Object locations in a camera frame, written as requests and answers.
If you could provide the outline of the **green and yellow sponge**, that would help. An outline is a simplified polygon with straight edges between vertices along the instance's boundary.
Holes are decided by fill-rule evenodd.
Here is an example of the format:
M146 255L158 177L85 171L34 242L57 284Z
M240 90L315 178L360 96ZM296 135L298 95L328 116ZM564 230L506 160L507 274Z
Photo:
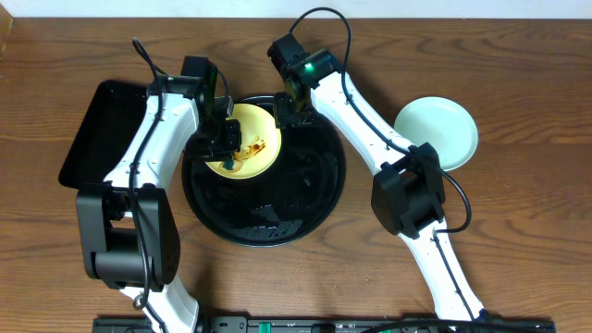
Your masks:
M234 164L234 160L227 160L221 163L221 167L226 170L232 170L234 168Z

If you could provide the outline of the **yellow plate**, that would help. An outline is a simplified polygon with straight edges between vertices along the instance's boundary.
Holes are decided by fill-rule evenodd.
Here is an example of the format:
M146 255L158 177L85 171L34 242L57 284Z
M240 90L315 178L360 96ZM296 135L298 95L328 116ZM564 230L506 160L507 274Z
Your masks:
M217 175L227 179L250 179L268 170L278 158L281 149L281 131L274 117L262 107L235 104L232 118L240 122L241 147L231 160L232 170L221 167L222 161L205 164Z

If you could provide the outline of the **light blue plate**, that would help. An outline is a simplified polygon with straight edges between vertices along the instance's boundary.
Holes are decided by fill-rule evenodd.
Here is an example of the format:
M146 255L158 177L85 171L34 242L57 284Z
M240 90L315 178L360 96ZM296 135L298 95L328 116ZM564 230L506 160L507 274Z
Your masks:
M466 164L478 145L473 117L463 106L444 97L428 96L410 102L397 115L393 127L415 146L431 144L445 171Z

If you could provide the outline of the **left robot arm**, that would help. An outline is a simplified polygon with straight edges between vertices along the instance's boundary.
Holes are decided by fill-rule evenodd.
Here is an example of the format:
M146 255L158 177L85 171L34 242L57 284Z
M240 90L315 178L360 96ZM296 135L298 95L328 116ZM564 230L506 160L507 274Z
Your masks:
M215 96L217 67L186 56L178 76L152 67L153 82L130 139L88 143L115 152L98 174L79 181L77 213L84 268L120 290L155 332L194 332L199 303L177 275L180 238L167 190L182 153L225 161L240 148L232 103Z

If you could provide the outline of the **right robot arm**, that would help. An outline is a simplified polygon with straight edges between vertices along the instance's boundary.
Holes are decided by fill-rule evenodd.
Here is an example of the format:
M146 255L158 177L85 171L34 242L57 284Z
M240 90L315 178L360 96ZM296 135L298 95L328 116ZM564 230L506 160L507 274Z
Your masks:
M292 33L273 41L267 56L285 84L274 112L280 127L332 123L362 157L373 176L371 206L383 228L411 251L431 292L438 318L476 322L483 303L472 291L451 246L444 184L452 177L428 143L401 136L360 95L329 51L305 51Z

